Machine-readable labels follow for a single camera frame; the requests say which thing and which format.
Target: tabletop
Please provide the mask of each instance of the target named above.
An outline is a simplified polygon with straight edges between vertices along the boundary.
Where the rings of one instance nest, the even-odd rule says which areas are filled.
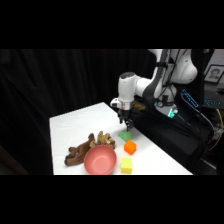
[[[136,152],[130,156],[124,151],[124,140],[118,134],[126,130],[120,124],[116,112],[105,103],[86,107],[68,114],[50,118],[53,170],[55,175],[88,175],[84,164],[67,167],[64,164],[70,147],[77,147],[88,140],[90,133],[95,137],[100,131],[110,133],[116,141],[117,164],[112,175],[121,174],[121,159],[132,158],[132,175],[192,175],[188,170],[166,154],[137,129],[132,129]]]

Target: brown stuffed animal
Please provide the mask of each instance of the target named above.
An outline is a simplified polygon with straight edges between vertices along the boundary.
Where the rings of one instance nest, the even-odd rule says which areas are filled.
[[[107,145],[112,149],[115,149],[115,141],[110,137],[110,134],[103,135],[102,131],[98,134],[97,143],[94,143],[95,141],[91,143],[91,148],[97,145]]]
[[[94,134],[89,135],[89,140],[77,148],[69,148],[70,154],[65,158],[65,165],[71,166],[79,162],[84,162],[86,153],[97,145],[107,145],[112,149],[115,149],[115,141],[110,137],[110,134],[103,135],[101,131],[97,138],[97,143],[95,142]]]
[[[71,147],[69,148],[70,155],[66,156],[65,164],[67,166],[74,165],[79,162],[83,162],[86,156],[86,153],[90,149],[90,143],[95,142],[94,134],[89,135],[89,140],[82,145],[78,146],[77,148]]]

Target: pink bowl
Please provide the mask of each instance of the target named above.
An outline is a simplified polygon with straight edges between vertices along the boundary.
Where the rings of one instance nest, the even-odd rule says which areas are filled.
[[[106,145],[99,145],[89,150],[84,159],[84,166],[90,175],[109,175],[117,162],[116,153]]]

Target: green light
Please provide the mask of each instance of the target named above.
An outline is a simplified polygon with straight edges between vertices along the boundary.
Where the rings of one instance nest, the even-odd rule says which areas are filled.
[[[169,112],[169,114],[168,114],[168,117],[172,118],[172,117],[171,117],[171,113],[172,113],[172,112],[173,112],[173,108],[170,109],[170,112]]]
[[[170,112],[168,114],[168,117],[173,118],[175,116],[174,112],[173,112],[173,108],[170,109]]]

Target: black curtain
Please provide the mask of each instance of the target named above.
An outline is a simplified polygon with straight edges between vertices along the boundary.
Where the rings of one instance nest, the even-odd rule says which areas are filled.
[[[151,78],[136,49],[1,49],[0,145],[30,174],[53,174],[49,118],[118,96],[118,78]]]

